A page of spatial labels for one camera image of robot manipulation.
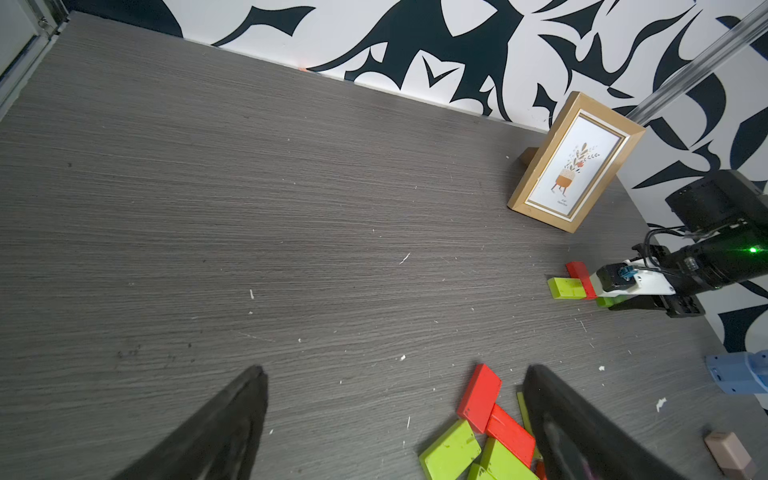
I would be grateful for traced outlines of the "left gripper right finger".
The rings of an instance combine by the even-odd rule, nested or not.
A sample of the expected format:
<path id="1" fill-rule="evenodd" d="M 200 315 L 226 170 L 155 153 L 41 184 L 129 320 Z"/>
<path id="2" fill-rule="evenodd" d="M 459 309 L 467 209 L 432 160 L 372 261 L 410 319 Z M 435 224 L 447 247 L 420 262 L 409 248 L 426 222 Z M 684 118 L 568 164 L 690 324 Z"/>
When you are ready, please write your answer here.
<path id="1" fill-rule="evenodd" d="M 522 393 L 549 479 L 680 479 L 547 366 L 531 364 Z"/>

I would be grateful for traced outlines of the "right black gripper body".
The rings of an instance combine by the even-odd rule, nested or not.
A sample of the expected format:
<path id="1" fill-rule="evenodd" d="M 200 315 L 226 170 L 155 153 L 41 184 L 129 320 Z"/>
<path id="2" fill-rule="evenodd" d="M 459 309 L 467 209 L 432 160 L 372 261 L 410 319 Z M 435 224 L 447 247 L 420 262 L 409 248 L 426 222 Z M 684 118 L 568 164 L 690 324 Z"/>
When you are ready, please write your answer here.
<path id="1" fill-rule="evenodd" d="M 670 318 L 704 316 L 706 311 L 695 296 L 685 295 L 621 295 L 627 300 L 608 308 L 611 311 L 652 310 L 663 311 Z"/>

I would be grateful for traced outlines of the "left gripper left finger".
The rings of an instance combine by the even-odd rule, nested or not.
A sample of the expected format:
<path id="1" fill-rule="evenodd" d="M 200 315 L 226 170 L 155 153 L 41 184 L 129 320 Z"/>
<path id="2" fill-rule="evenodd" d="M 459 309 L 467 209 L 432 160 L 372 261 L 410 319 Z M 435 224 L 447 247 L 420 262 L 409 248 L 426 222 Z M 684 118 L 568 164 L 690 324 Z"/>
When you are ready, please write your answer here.
<path id="1" fill-rule="evenodd" d="M 267 407 L 268 375 L 252 365 L 115 477 L 249 479 Z"/>

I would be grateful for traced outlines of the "dark green block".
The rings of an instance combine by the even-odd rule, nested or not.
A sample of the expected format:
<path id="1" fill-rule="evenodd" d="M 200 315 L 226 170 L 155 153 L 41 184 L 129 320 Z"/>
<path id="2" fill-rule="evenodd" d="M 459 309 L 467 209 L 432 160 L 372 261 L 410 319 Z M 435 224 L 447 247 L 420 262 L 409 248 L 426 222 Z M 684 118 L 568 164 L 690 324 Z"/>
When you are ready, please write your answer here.
<path id="1" fill-rule="evenodd" d="M 627 300 L 626 296 L 598 297 L 596 303 L 601 308 L 611 308 Z"/>

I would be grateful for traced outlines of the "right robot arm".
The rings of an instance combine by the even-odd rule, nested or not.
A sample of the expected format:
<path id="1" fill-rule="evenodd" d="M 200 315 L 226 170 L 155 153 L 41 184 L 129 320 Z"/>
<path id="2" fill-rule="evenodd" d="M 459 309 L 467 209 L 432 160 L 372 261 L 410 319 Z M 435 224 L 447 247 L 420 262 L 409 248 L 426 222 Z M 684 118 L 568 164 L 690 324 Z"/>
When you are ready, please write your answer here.
<path id="1" fill-rule="evenodd" d="M 697 296 L 767 274 L 767 195 L 736 170 L 719 170 L 666 198 L 682 221 L 650 229 L 637 256 L 591 276 L 611 311 L 705 314 Z"/>

